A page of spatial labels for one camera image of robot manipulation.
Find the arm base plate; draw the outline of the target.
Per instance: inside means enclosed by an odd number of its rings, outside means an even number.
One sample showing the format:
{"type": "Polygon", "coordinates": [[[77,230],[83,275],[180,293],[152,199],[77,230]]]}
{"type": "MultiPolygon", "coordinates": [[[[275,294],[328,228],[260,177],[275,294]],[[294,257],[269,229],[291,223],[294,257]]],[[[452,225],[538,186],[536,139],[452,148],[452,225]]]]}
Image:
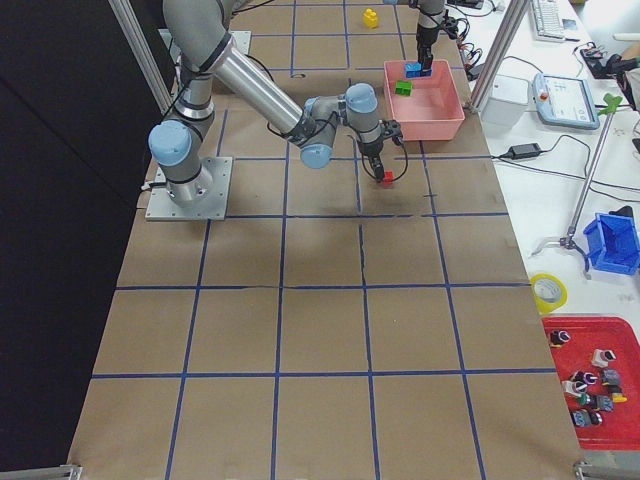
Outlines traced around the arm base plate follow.
{"type": "Polygon", "coordinates": [[[233,157],[201,159],[199,176],[186,184],[168,182],[157,168],[146,207],[148,221],[223,221],[227,213],[233,157]]]}
{"type": "Polygon", "coordinates": [[[230,32],[236,47],[243,54],[248,55],[250,53],[252,32],[248,30],[236,30],[230,32]]]}

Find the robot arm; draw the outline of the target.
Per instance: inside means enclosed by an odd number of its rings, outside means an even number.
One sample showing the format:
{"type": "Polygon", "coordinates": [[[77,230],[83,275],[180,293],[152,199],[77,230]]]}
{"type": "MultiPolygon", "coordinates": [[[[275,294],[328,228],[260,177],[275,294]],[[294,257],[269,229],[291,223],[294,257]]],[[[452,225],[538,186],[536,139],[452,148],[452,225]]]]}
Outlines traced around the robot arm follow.
{"type": "Polygon", "coordinates": [[[214,81],[261,114],[274,134],[297,146],[309,168],[325,167],[333,157],[338,127],[350,128],[373,179],[383,182],[383,144],[387,139],[399,144],[401,130],[397,122],[380,118],[373,87],[357,83],[340,95],[298,105],[237,48],[229,31],[233,8],[231,1],[162,4],[166,26],[181,52],[179,91],[166,118],[151,130],[148,144],[170,201],[192,206],[213,191],[214,177],[198,152],[214,118],[214,81]]]}
{"type": "Polygon", "coordinates": [[[432,48],[439,34],[444,32],[451,40],[458,37],[457,20],[450,17],[444,0],[384,1],[388,5],[406,5],[418,12],[416,26],[417,63],[421,77],[430,76],[433,65],[432,48]]]}

